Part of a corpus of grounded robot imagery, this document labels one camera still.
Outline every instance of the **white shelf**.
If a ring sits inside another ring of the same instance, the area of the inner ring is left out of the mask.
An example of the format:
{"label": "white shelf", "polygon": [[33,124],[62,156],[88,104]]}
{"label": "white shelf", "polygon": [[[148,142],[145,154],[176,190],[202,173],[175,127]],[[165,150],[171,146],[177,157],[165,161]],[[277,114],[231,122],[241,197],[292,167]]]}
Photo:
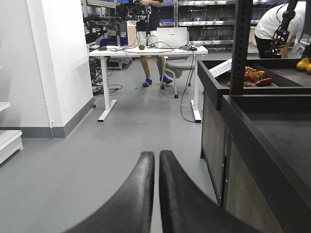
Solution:
{"label": "white shelf", "polygon": [[20,130],[0,130],[0,164],[15,151],[22,150]]}
{"label": "white shelf", "polygon": [[0,112],[8,107],[10,107],[10,103],[9,102],[0,102]]}

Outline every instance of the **white t-shirt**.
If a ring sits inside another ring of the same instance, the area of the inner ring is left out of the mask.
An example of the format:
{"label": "white t-shirt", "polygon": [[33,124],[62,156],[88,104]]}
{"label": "white t-shirt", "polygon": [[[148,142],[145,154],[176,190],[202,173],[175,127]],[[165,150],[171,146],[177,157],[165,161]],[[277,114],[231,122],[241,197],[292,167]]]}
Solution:
{"label": "white t-shirt", "polygon": [[[282,22],[283,12],[286,11],[288,4],[282,4],[276,6],[267,11],[261,18],[255,29],[255,35],[260,39],[272,40],[272,37]],[[304,22],[305,22],[306,2],[299,1],[295,8],[295,17],[291,20],[288,31],[290,32],[287,42],[290,43],[295,36],[302,34]]]}

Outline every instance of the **laptop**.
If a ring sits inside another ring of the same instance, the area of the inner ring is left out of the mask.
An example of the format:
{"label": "laptop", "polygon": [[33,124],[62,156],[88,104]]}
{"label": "laptop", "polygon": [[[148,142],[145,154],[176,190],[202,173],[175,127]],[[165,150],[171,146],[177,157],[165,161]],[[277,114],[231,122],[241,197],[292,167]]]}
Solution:
{"label": "laptop", "polygon": [[157,40],[159,48],[179,48],[188,43],[186,27],[157,28]]}

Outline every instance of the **person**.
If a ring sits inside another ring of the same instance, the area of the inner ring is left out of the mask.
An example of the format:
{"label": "person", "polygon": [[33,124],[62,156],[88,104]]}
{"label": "person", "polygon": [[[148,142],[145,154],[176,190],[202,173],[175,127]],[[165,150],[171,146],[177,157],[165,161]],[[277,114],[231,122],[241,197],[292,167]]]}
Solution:
{"label": "person", "polygon": [[[157,31],[159,27],[159,8],[163,6],[163,0],[141,0],[140,3],[144,6],[150,6],[149,23],[141,20],[136,23],[138,44],[155,46],[157,43]],[[152,79],[149,71],[147,56],[140,56],[140,62],[146,75],[146,81],[142,84],[143,87],[148,87],[152,84]],[[156,65],[160,75],[160,81],[163,75],[163,61],[162,58],[156,56]],[[170,84],[171,79],[163,75],[163,82]]]}
{"label": "person", "polygon": [[[287,10],[288,4],[278,5],[268,10],[255,29],[255,40],[259,51],[260,58],[272,58],[271,54],[265,51],[271,47],[271,42],[276,30],[282,22],[283,12]],[[295,7],[295,17],[290,21],[288,31],[290,32],[287,42],[283,48],[280,49],[281,58],[288,58],[288,47],[291,41],[296,37],[302,35],[302,30],[305,21],[306,2],[299,1]]]}

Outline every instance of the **shorts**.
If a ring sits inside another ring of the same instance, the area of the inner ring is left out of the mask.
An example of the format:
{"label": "shorts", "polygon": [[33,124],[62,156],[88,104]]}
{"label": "shorts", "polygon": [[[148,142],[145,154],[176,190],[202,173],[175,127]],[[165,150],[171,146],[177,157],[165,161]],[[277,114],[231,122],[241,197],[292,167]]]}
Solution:
{"label": "shorts", "polygon": [[146,32],[137,32],[138,45],[151,45],[157,43],[157,31],[150,31],[150,35],[146,36]]}
{"label": "shorts", "polygon": [[259,58],[272,58],[270,54],[266,54],[266,50],[271,47],[272,40],[260,39],[255,35],[257,49],[259,51]]}

